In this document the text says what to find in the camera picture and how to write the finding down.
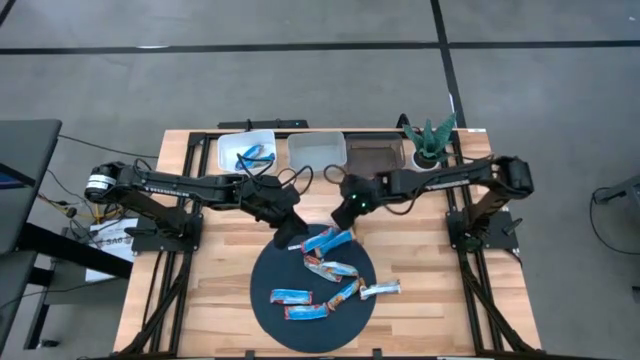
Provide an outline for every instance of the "potted plant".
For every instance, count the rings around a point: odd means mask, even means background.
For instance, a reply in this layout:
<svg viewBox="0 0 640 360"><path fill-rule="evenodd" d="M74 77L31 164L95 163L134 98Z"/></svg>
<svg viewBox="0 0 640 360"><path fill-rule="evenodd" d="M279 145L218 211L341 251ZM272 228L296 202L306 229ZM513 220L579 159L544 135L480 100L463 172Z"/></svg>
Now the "potted plant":
<svg viewBox="0 0 640 360"><path fill-rule="evenodd" d="M440 163L447 159L449 154L445 153L445 147L451 142L449 136L456 124L456 114L453 113L433 131L431 120L427 119L424 131L414 131L409 125L403 125L404 133L416 146L416 151L411 154L413 165L421 170L433 170Z"/></svg>

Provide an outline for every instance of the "clear plastic container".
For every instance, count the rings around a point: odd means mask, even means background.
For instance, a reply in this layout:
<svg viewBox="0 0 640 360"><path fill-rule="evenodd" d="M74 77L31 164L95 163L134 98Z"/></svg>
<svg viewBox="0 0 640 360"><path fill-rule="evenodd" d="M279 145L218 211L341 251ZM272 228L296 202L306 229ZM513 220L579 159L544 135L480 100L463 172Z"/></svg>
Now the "clear plastic container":
<svg viewBox="0 0 640 360"><path fill-rule="evenodd" d="M289 135L289 167L295 171L305 165L321 173L328 165L343 166L347 162L344 134L336 132L312 132Z"/></svg>
<svg viewBox="0 0 640 360"><path fill-rule="evenodd" d="M353 134L346 138L347 173L363 177L395 169L405 164L402 136L394 133Z"/></svg>
<svg viewBox="0 0 640 360"><path fill-rule="evenodd" d="M273 130L255 130L236 134L222 135L218 139L218 167L228 173L244 174L244 170L236 170L238 162L237 154L244 154L254 145L264 146L260 157L274 153L273 165L265 174L273 173L278 167L278 152L276 151L276 135ZM256 166L249 169L252 174L256 174L267 165Z"/></svg>

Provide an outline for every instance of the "wooden tabletop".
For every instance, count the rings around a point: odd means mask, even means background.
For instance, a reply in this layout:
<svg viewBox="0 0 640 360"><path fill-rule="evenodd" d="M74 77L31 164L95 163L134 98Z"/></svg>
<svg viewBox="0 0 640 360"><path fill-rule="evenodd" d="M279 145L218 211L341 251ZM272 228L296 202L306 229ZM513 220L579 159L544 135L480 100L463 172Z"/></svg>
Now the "wooden tabletop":
<svg viewBox="0 0 640 360"><path fill-rule="evenodd" d="M158 171L181 174L190 131L193 130L165 133ZM479 158L490 153L486 132L457 131L466 157ZM215 141L211 145L207 174L219 174ZM277 147L280 170L288 164L286 140L277 140ZM405 140L404 149L408 156L414 150L413 144ZM199 158L196 150L193 176ZM298 179L296 187L301 189L304 180ZM485 192L483 188L471 187L474 201ZM463 204L459 192L457 195L458 204ZM175 198L154 198L175 205ZM295 210L307 223L330 223L330 213L341 201L338 187L316 176ZM397 205L399 209L406 206ZM371 257L378 281L400 279L402 294L379 296L360 335L330 355L370 356L374 348L381 348L385 355L474 354L457 255L448 244L444 218L447 209L445 192L436 191L419 197L413 211L405 216L395 216L381 208L358 218L355 233ZM256 356L302 356L266 334L251 310L251 270L271 240L273 230L241 211L204 209L203 214L205 229L200 249L193 257L178 355L244 356L245 350L255 350ZM157 253L145 253L135 259L114 350L128 345L140 330L156 256ZM496 305L527 343L539 347L520 265L501 250L487 250L485 256ZM174 274L180 263L176 261ZM162 269L161 263L150 311L157 303ZM490 349L486 314L477 304L484 346ZM172 318L173 307L164 323L161 350L168 348Z"/></svg>

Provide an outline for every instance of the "black desk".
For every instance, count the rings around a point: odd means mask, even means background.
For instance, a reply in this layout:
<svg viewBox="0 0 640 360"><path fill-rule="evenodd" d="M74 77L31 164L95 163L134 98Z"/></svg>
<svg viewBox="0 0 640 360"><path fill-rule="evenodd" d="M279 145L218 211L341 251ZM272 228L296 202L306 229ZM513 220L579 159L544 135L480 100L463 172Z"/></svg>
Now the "black desk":
<svg viewBox="0 0 640 360"><path fill-rule="evenodd" d="M90 246L27 223L33 202L53 155L60 120L0 121L0 163L36 181L34 187L0 190L0 306L21 296L28 283L47 288L52 269L34 267L38 253L68 260L120 278L132 264ZM25 348L36 347L48 305L41 297ZM0 353L20 301L0 309Z"/></svg>

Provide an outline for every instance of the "white plastic bin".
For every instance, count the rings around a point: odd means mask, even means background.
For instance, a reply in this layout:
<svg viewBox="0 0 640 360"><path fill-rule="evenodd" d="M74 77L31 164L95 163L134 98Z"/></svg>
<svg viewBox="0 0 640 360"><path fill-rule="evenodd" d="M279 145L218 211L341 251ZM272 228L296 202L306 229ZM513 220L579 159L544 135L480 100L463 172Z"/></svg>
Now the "white plastic bin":
<svg viewBox="0 0 640 360"><path fill-rule="evenodd" d="M305 165L321 173L328 165L343 166L347 162L344 134L336 132L312 132L289 135L289 167L295 171Z"/></svg>
<svg viewBox="0 0 640 360"><path fill-rule="evenodd" d="M244 170L236 170L238 154L242 155L254 145L263 145L264 150L260 157L275 154L273 165L265 174L270 174L278 167L278 152L276 151L276 135L273 130L255 130L237 134L222 135L218 139L218 167L227 173L244 174ZM257 174L265 165L258 165L249 169L252 174Z"/></svg>

